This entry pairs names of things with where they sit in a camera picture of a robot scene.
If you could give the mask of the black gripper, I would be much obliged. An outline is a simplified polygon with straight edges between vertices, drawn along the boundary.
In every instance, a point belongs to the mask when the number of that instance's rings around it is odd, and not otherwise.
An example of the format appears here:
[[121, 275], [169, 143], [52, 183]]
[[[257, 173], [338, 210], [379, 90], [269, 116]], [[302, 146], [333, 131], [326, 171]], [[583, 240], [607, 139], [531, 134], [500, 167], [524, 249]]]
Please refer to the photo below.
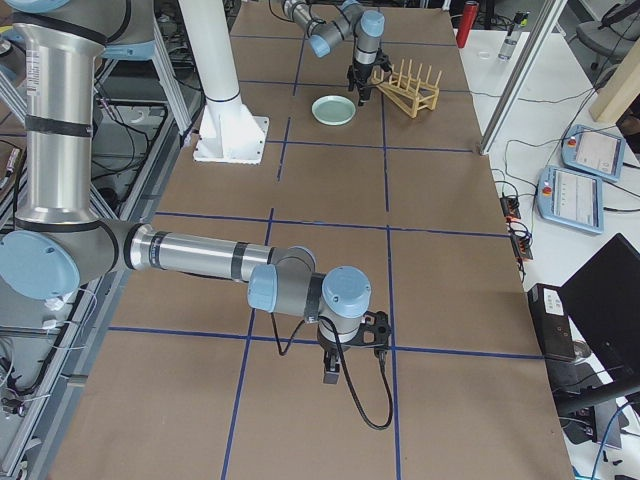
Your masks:
[[328, 385], [336, 385], [340, 378], [341, 357], [338, 345], [335, 343], [336, 336], [333, 332], [325, 334], [319, 330], [317, 332], [317, 340], [324, 350], [323, 355], [323, 383]]
[[375, 67], [379, 67], [382, 71], [390, 72], [389, 59], [374, 59], [371, 63], [362, 63], [357, 59], [352, 61], [347, 72], [348, 90], [358, 91], [358, 105], [364, 106], [370, 99], [372, 89], [383, 82], [370, 82], [370, 77]]

